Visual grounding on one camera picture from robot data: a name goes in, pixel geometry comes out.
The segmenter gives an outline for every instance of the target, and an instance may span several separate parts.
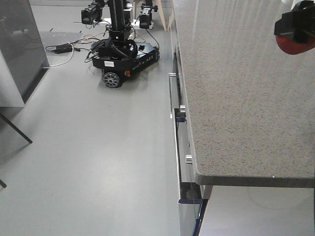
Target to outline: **power adapter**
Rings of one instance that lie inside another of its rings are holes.
[[[65,43],[62,45],[57,45],[56,49],[53,50],[54,53],[60,54],[60,53],[68,53],[72,51],[72,45],[69,43]]]

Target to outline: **white label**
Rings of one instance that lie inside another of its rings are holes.
[[[113,61],[107,61],[107,60],[105,60],[105,61],[104,61],[104,64],[105,64],[105,66],[108,66],[108,67],[115,67]]]

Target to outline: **white wall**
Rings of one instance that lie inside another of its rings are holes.
[[[0,107],[24,107],[24,102],[0,51]]]

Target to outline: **black camera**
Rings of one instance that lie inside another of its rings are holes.
[[[91,5],[81,10],[81,22],[85,25],[92,25],[94,21],[102,21],[104,0],[94,0]]]

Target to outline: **orange logo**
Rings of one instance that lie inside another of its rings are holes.
[[[126,75],[127,77],[130,77],[130,76],[131,76],[130,70],[125,70],[125,75]]]

